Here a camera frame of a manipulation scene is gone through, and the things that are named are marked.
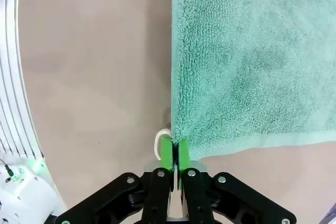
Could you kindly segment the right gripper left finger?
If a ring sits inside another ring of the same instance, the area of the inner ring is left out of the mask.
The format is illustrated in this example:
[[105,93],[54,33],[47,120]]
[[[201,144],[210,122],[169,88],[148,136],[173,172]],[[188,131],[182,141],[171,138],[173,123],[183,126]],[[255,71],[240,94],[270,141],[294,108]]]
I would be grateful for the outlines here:
[[166,223],[173,184],[173,145],[161,137],[161,160],[141,177],[124,173],[70,208],[55,223],[121,223],[141,211],[140,223]]

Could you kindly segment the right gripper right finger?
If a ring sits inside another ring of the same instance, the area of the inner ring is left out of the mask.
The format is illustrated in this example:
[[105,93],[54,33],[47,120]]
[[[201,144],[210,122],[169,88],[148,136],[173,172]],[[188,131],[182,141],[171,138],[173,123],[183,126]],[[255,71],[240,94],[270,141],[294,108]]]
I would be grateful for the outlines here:
[[296,216],[227,172],[210,176],[189,157],[188,140],[178,145],[178,169],[190,223],[296,223]]

